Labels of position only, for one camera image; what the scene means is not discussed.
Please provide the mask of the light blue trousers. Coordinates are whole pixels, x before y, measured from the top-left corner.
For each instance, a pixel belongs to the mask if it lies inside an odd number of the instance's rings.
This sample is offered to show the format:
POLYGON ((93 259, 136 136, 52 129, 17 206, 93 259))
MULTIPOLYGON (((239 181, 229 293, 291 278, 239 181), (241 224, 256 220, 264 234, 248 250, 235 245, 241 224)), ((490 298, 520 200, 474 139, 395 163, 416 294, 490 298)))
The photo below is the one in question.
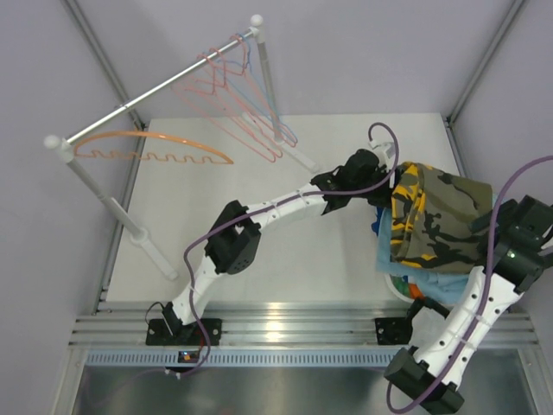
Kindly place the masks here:
POLYGON ((384 274, 403 277, 416 284, 426 297, 453 305, 457 303, 467 286, 468 275, 447 274, 401 265, 391 261, 391 211, 376 208, 372 230, 377 235, 376 268, 384 274))

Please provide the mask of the orange trousers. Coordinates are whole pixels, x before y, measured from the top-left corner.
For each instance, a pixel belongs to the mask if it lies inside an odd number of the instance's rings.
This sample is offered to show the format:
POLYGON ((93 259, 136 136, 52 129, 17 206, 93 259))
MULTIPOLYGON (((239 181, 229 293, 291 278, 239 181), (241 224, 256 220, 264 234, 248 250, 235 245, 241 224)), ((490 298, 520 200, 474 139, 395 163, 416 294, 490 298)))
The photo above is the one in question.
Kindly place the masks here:
POLYGON ((408 283, 408 290, 412 300, 424 299, 426 297, 416 284, 408 283))

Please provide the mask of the green white patterned trousers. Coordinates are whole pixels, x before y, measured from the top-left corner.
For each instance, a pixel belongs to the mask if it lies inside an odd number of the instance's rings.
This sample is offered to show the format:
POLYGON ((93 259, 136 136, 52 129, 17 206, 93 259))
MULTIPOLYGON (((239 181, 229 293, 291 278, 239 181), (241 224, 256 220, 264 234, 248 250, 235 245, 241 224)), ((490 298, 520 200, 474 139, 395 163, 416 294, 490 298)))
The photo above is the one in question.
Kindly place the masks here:
POLYGON ((400 298, 402 301, 405 301, 407 303, 412 301, 409 295, 408 283, 405 282, 402 278, 391 276, 390 284, 391 284, 391 291, 398 298, 400 298))

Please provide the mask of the blue wire hanger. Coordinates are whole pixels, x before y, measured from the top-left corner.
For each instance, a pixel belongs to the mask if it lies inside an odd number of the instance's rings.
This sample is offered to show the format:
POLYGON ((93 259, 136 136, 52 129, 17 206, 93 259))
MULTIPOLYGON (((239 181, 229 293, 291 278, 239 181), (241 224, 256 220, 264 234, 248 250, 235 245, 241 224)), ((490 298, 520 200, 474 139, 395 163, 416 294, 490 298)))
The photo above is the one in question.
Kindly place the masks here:
POLYGON ((277 110, 264 31, 256 29, 251 25, 247 33, 237 33, 231 39, 235 42, 236 46, 240 46, 243 49, 242 61, 229 61, 219 49, 212 48, 210 50, 213 59, 208 61, 208 63, 212 67, 213 73, 213 94, 215 94, 217 87, 223 88, 238 104, 243 106, 245 109, 245 121, 240 121, 238 125, 245 126, 247 120, 252 121, 253 127, 258 128, 260 133, 270 140, 271 145, 277 149, 277 152, 270 150, 270 154, 279 158, 283 152, 287 151, 287 147, 295 148, 298 139, 296 134, 286 124, 281 122, 280 113, 277 110), (263 82, 260 82, 253 73, 250 38, 257 45, 263 82), (251 100, 241 89, 233 84, 229 78, 230 75, 246 80, 251 88, 255 90, 259 104, 251 100))

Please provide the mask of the pink hanger with orange trousers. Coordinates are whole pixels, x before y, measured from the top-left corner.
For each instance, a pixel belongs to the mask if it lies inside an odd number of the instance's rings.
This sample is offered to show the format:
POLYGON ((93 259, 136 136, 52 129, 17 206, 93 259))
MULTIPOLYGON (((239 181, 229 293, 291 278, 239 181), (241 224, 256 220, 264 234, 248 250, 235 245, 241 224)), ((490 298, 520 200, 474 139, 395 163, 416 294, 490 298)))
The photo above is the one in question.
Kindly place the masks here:
POLYGON ((298 144, 296 134, 280 119, 270 89, 256 78, 251 63, 251 44, 244 34, 231 37, 238 57, 227 58, 211 48, 202 55, 207 61, 204 73, 193 81, 195 94, 233 123, 223 131, 273 163, 286 149, 298 144))

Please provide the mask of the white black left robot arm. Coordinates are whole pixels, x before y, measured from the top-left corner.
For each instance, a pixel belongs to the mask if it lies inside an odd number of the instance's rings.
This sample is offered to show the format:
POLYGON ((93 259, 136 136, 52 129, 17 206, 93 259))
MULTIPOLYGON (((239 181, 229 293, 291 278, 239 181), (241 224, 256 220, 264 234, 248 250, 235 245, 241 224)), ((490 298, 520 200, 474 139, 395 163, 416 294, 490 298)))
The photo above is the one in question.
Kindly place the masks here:
POLYGON ((397 150, 361 149, 289 194, 258 204, 227 203, 210 231, 183 253, 190 280, 162 309, 166 334, 177 343, 193 338, 214 283, 252 265, 265 234, 342 209, 352 198, 388 201, 397 164, 397 150))

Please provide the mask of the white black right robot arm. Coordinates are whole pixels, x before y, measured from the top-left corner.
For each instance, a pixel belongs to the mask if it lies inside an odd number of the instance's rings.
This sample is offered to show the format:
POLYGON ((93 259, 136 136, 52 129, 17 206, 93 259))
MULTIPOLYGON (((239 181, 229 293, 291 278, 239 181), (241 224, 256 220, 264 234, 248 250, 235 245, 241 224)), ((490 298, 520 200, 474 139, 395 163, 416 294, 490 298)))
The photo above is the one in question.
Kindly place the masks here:
POLYGON ((421 406, 429 414, 455 414, 468 362, 492 326, 552 266, 552 208, 530 196, 490 213, 494 235, 484 240, 486 259, 474 267, 460 301, 447 309, 431 299, 410 307, 403 331, 410 340, 385 369, 390 388, 411 398, 405 414, 421 406), (440 322, 423 312, 427 307, 440 322))

